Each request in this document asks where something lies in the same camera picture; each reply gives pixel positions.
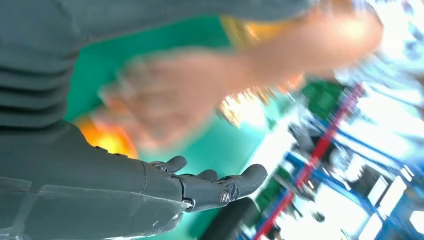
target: metal screw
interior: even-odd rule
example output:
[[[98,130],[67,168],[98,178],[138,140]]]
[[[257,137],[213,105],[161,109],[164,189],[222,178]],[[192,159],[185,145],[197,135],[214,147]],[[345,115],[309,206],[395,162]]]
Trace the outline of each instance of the metal screw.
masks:
[[[226,204],[230,201],[230,193],[225,190],[221,194],[221,203]]]

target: green wall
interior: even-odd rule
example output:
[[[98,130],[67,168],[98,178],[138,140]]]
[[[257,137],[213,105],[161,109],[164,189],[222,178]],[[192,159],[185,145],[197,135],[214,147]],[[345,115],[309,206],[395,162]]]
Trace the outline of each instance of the green wall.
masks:
[[[75,66],[66,118],[74,120],[99,106],[99,87],[112,82],[116,71],[134,56],[181,46],[223,48],[229,45],[218,18],[200,17],[89,46],[81,52]],[[161,153],[142,152],[141,158],[147,162],[167,161],[175,155],[183,155],[188,160],[184,173],[214,169],[221,176],[238,174],[266,130],[248,126],[239,130],[216,116],[210,122],[207,131],[186,147]],[[200,236],[216,212],[186,214],[176,230],[152,239],[188,240],[190,236]]]

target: orange light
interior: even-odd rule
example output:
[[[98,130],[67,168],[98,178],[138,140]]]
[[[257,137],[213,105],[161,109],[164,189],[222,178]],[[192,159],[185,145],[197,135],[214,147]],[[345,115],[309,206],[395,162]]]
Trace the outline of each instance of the orange light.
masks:
[[[88,117],[77,121],[76,125],[92,146],[99,146],[112,154],[124,154],[131,159],[138,159],[135,146],[119,126],[99,128]]]

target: human arm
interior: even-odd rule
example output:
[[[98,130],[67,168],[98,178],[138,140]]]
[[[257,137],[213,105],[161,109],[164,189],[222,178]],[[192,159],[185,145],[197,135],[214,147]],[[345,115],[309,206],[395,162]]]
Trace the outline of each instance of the human arm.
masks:
[[[251,82],[273,85],[299,73],[331,77],[331,69],[355,63],[380,44],[383,27],[373,13],[341,14],[309,22],[238,56]]]

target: prosthetic hand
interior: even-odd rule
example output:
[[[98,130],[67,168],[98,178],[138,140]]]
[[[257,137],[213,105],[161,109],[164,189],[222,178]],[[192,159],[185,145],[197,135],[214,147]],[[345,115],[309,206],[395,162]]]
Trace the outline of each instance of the prosthetic hand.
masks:
[[[181,156],[147,163],[110,154],[65,124],[53,141],[20,141],[0,153],[0,239],[152,236],[175,228],[184,212],[254,192],[267,176],[261,165],[223,178],[213,170],[177,175],[187,164]]]

